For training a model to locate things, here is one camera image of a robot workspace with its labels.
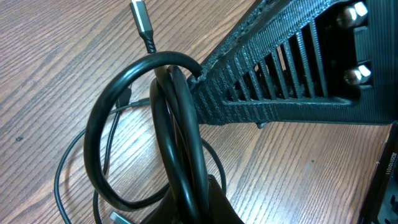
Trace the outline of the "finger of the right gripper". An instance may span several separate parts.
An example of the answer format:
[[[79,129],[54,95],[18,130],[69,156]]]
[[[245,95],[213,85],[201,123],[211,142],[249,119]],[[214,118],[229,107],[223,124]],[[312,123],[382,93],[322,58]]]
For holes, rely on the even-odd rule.
[[[201,67],[201,124],[391,124],[397,2],[256,1]]]

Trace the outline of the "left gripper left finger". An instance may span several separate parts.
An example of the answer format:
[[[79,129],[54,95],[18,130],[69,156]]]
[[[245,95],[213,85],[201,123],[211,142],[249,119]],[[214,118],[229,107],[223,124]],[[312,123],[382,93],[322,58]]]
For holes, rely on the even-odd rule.
[[[181,210],[187,202],[184,191],[169,188],[158,207],[141,221],[141,224],[186,223],[187,216]]]

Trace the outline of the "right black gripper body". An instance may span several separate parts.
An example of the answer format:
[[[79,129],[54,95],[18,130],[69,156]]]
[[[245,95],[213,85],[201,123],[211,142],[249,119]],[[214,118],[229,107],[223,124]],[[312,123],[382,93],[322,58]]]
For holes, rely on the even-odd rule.
[[[397,223],[397,123],[393,123],[384,143],[358,224]]]

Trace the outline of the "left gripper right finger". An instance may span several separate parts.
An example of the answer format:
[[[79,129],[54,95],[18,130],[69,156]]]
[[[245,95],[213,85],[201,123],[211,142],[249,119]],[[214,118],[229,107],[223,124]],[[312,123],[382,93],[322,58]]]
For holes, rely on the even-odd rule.
[[[213,175],[208,176],[209,180],[209,224],[244,224],[229,203],[221,187]]]

